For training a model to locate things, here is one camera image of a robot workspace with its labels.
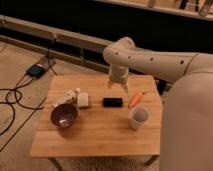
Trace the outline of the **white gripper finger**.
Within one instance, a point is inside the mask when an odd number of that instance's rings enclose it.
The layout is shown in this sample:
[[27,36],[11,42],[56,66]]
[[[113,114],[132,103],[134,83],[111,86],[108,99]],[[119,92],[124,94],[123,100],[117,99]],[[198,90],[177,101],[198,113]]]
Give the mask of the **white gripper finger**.
[[112,80],[108,80],[108,88],[111,89],[111,87],[113,86],[114,82]]
[[128,84],[123,84],[122,87],[125,90],[125,92],[128,93]]

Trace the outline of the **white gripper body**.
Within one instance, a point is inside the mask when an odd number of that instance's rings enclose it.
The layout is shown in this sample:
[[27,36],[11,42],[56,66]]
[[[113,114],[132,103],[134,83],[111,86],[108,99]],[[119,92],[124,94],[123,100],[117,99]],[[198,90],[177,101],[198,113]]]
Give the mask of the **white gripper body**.
[[109,68],[109,80],[112,83],[126,84],[129,69],[127,67],[111,65]]

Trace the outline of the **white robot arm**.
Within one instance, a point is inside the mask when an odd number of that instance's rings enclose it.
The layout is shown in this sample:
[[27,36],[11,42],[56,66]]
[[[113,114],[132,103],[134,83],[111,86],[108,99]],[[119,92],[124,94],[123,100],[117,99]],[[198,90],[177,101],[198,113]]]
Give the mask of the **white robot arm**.
[[213,54],[141,51],[123,37],[103,50],[109,83],[131,69],[172,84],[161,119],[159,171],[213,171]]

